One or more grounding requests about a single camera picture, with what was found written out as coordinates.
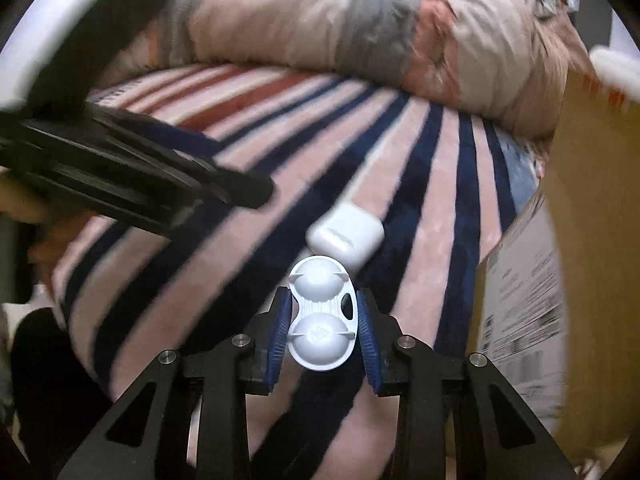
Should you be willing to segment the person's left hand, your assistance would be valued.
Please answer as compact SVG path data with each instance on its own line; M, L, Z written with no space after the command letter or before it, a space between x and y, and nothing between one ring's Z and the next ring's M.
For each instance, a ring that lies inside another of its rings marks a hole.
M40 229L38 242L32 244L27 253L30 262L36 265L40 281L48 289L53 288L53 272L66 249L96 216L94 211L71 203L48 203L4 167L1 168L1 212Z

